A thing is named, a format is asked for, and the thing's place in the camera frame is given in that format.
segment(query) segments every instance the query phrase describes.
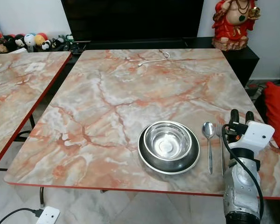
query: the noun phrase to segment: stainless steel bowl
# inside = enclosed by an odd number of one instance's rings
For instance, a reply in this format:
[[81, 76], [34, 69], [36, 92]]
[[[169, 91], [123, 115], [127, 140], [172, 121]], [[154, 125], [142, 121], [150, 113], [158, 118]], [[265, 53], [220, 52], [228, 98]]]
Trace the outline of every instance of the stainless steel bowl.
[[190, 152], [192, 138], [182, 124], [158, 121], [149, 125], [144, 132], [144, 145], [155, 158], [176, 161]]
[[144, 145], [144, 133], [148, 127], [144, 128], [138, 139], [138, 152], [143, 162], [151, 169], [168, 175], [181, 174], [193, 168], [197, 164], [200, 156], [199, 142], [197, 137], [190, 129], [185, 126], [183, 127], [189, 132], [192, 138], [191, 150], [183, 158], [173, 161], [158, 159], [148, 152]]

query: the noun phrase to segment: white power adapter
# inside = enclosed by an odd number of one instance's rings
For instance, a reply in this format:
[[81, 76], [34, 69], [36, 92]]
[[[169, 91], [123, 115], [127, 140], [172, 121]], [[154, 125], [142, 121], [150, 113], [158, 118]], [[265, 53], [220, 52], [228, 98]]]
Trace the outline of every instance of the white power adapter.
[[59, 209], [55, 209], [53, 207], [47, 206], [41, 216], [38, 218], [36, 224], [55, 224], [58, 216], [60, 214]]

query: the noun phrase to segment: fork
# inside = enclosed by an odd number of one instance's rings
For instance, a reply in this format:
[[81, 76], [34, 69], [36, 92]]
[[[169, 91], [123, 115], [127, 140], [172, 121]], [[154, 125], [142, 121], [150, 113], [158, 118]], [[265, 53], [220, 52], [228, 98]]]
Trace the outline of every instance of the fork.
[[224, 150], [223, 150], [223, 144], [222, 144], [222, 124], [221, 123], [217, 124], [217, 126], [216, 126], [216, 135], [220, 139], [222, 176], [224, 176], [224, 173], [225, 173], [225, 159], [224, 159]]

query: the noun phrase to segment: white wall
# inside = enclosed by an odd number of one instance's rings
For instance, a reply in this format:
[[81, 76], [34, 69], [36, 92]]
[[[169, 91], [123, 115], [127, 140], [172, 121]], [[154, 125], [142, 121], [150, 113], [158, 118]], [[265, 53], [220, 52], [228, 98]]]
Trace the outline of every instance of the white wall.
[[[213, 36], [212, 16], [218, 0], [204, 0], [198, 36]], [[249, 47], [260, 57], [253, 79], [280, 78], [280, 0], [259, 0], [261, 18], [249, 32]], [[0, 28], [4, 34], [69, 34], [60, 0], [0, 0]]]
[[44, 32], [52, 38], [70, 34], [60, 0], [0, 0], [0, 29], [5, 35]]
[[[198, 36], [213, 36], [212, 16], [218, 0], [204, 0]], [[261, 17], [249, 32], [248, 46], [260, 57], [251, 79], [280, 78], [280, 0], [259, 0]]]

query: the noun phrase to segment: black television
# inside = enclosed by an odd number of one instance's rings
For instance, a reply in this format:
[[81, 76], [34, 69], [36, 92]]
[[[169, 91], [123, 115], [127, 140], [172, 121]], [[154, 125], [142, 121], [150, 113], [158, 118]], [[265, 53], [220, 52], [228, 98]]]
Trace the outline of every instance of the black television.
[[62, 0], [75, 41], [196, 37], [203, 0]]

